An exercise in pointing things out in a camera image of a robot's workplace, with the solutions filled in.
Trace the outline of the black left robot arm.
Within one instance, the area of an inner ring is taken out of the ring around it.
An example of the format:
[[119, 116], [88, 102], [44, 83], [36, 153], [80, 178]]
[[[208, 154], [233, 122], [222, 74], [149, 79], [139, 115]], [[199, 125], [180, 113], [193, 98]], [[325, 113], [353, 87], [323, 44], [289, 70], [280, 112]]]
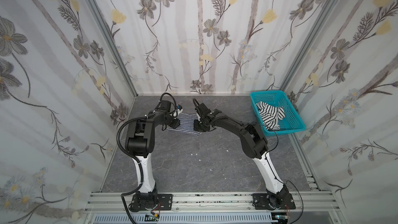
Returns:
[[144, 117], [137, 117], [126, 122], [127, 133], [124, 149], [134, 160], [138, 189], [132, 193], [133, 199], [129, 206], [132, 212], [155, 209], [160, 206], [156, 182], [152, 174], [151, 153], [155, 146], [155, 129], [161, 125], [179, 124], [176, 104], [160, 100], [156, 108]]

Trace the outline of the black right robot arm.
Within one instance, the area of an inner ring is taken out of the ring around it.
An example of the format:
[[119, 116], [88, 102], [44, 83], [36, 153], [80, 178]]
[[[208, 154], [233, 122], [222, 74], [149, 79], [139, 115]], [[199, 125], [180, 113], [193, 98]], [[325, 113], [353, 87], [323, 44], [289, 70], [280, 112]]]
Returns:
[[260, 124], [247, 123], [227, 116], [222, 111], [210, 110], [204, 103], [193, 100], [198, 119], [193, 128], [199, 132], [211, 132], [216, 128], [227, 130], [240, 139], [244, 154], [251, 158], [258, 167], [266, 186], [268, 209], [295, 209], [295, 202], [286, 183], [282, 181], [270, 158], [270, 149]]

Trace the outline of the blue striped tank top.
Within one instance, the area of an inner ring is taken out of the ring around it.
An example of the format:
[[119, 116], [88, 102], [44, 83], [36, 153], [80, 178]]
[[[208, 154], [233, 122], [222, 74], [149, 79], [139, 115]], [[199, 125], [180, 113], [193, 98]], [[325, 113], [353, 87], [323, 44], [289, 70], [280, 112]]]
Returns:
[[176, 129], [167, 126], [168, 131], [194, 135], [194, 136], [201, 134], [201, 132], [194, 130], [194, 121], [198, 120], [196, 114], [181, 113], [178, 115], [177, 119], [180, 120], [180, 125]]

